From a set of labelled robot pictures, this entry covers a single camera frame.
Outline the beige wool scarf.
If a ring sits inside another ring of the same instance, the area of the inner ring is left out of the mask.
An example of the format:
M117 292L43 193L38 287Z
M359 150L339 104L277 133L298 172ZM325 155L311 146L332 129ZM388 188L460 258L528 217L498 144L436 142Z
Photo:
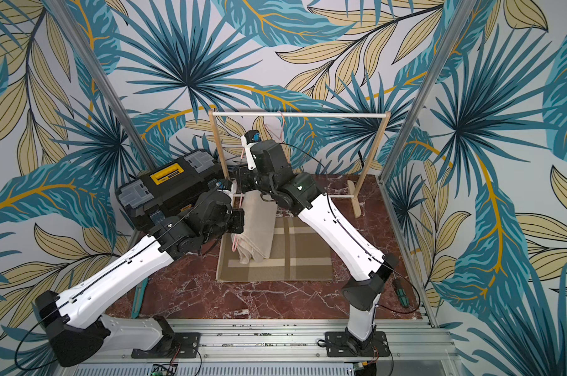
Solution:
M270 258L275 232L277 204L266 201L259 191L244 194L244 231L232 236L233 245L242 264L253 259L262 262Z

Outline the brown plaid scarf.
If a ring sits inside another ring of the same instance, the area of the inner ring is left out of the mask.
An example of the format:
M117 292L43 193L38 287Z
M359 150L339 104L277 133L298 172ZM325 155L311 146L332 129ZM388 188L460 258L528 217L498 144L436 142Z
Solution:
M242 262L233 236L220 247L216 280L220 282L332 281L332 250L313 228L295 217L275 221L269 258Z

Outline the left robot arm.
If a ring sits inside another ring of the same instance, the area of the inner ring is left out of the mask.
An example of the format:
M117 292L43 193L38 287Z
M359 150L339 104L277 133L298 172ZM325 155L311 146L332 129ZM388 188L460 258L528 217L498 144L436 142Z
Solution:
M60 293L36 298L40 325L60 366L72 367L93 355L129 349L134 356L175 358L182 348L162 317L114 319L105 311L139 282L187 255L198 255L208 241L244 225L232 207L233 194L212 189L189 210L167 217L116 261Z

